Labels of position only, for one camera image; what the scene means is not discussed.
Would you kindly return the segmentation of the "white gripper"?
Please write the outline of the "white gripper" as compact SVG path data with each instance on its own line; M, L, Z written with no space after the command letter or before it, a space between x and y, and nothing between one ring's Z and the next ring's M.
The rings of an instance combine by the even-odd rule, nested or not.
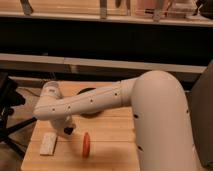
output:
M50 121L52 127L60 135L71 135L76 128L71 116L54 119Z

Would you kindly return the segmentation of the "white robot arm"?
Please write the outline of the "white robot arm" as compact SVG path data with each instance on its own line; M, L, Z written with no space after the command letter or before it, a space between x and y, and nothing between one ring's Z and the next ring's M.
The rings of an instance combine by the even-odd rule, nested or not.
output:
M34 116L55 122L123 106L132 108L140 171L199 171L187 98L168 72L148 71L67 98L51 81L42 89Z

